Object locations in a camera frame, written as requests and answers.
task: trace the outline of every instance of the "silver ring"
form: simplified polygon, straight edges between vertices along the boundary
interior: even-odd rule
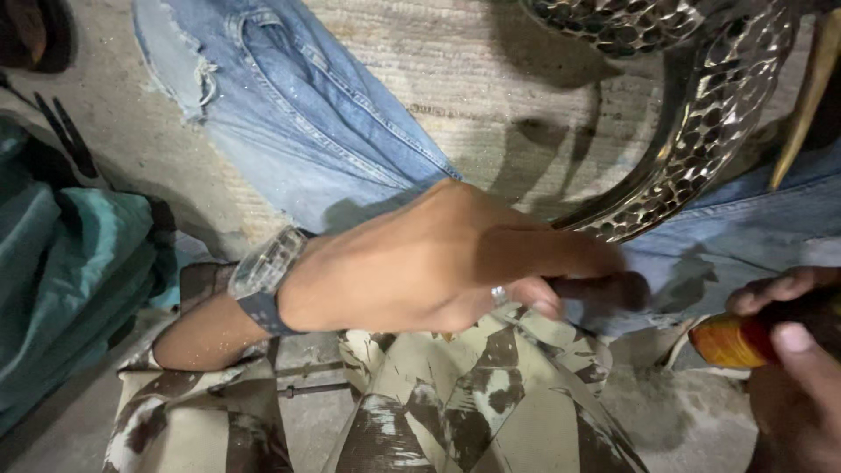
[[[490,290],[490,297],[494,300],[495,309],[498,309],[510,302],[508,300],[508,295],[505,293],[505,288],[502,286],[496,286]]]

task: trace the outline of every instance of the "camouflage fabric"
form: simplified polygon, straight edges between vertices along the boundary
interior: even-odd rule
[[[325,473],[646,471],[594,397],[610,352],[569,325],[504,308],[452,336],[349,331],[340,347],[359,401]],[[214,373],[129,362],[105,471],[292,471],[262,353]]]

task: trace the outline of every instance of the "ripped jeans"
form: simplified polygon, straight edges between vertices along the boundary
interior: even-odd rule
[[[186,119],[307,230],[345,230],[460,178],[299,0],[144,0],[135,28]],[[790,266],[841,266],[841,142],[802,153],[773,194],[769,175],[748,173],[622,245],[651,285],[651,310],[605,316],[570,301],[568,319],[618,337],[716,313],[732,290]]]

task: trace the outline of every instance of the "concrete floor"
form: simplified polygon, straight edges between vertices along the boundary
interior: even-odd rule
[[[181,122],[177,106],[154,92],[130,26],[129,0],[71,0],[80,25],[76,65],[59,77],[15,72],[15,85],[61,98],[88,145],[119,189],[160,197],[184,231],[217,255],[238,258],[283,223],[282,217]],[[45,124],[0,93],[0,110],[41,136]],[[0,441],[0,470],[90,472],[100,468],[119,395],[114,367],[162,318],[146,314],[131,337],[98,366],[61,387],[12,434]],[[619,360],[603,402],[629,432],[652,472],[740,472],[755,427],[744,394],[723,378],[658,373],[641,366],[657,343],[635,335],[617,346]],[[278,367],[320,367],[284,377],[280,386],[336,382],[341,371],[329,335],[283,346]],[[352,403],[347,391],[281,400],[297,471],[320,470]]]

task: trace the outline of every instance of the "sleeve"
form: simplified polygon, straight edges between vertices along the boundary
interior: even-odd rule
[[[161,368],[154,339],[119,370],[103,472],[293,471],[267,343],[227,369],[192,372]]]

